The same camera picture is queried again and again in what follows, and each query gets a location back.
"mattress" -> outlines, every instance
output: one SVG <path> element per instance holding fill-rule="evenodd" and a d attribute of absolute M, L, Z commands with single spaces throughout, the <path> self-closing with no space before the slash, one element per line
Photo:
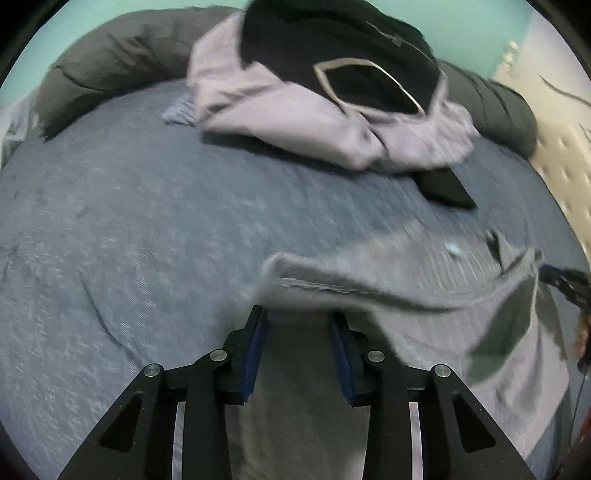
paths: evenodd
<path fill-rule="evenodd" d="M 57 478 L 143 365 L 217 348 L 239 293 L 277 251 L 318 257 L 418 219 L 436 232 L 497 229 L 548 263 L 587 268 L 529 162 L 485 138 L 454 167 L 478 208 L 457 210 L 407 176 L 166 126 L 160 113 L 182 91 L 160 83 L 45 143 L 31 135 L 0 176 L 0 421 L 40 480 Z M 555 301 L 574 332 L 576 309 Z M 538 478 L 569 415 L 559 410 L 528 459 Z"/>

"green wall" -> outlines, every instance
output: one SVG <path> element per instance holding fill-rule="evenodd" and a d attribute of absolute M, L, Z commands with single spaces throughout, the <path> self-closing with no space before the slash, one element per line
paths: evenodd
<path fill-rule="evenodd" d="M 48 66 L 83 34 L 134 10 L 205 6 L 208 0 L 70 0 L 29 42 L 0 87 L 0 108 L 36 87 Z M 246 0 L 220 0 L 243 8 Z M 423 32 L 435 54 L 489 76 L 510 41 L 521 43 L 532 9 L 525 0 L 372 0 Z"/>

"triangular cutout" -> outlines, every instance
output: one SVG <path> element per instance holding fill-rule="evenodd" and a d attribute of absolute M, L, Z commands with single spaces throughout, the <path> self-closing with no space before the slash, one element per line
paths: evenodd
<path fill-rule="evenodd" d="M 452 402 L 464 451 L 472 453 L 494 447 L 495 439 L 458 392 L 452 394 Z"/>
<path fill-rule="evenodd" d="M 135 429 L 142 407 L 142 395 L 134 395 L 115 421 L 100 438 L 101 447 L 127 453 L 134 444 Z"/>

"pile of clothes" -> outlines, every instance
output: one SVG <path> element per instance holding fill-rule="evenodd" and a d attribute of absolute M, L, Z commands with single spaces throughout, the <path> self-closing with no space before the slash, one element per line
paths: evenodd
<path fill-rule="evenodd" d="M 449 169 L 479 135 L 470 113 L 423 35 L 364 0 L 255 0 L 195 43 L 187 84 L 165 120 L 413 173 L 425 197 L 476 206 Z"/>

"black garment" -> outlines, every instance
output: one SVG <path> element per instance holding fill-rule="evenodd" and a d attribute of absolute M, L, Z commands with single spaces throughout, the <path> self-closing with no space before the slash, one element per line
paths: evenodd
<path fill-rule="evenodd" d="M 316 63 L 370 60 L 398 80 L 425 112 L 440 75 L 419 30 L 364 0 L 254 0 L 246 10 L 240 55 L 247 63 L 262 63 L 284 82 L 329 99 L 314 72 Z M 408 96 L 373 67 L 341 67 L 327 76 L 337 96 L 349 103 L 417 113 Z"/>

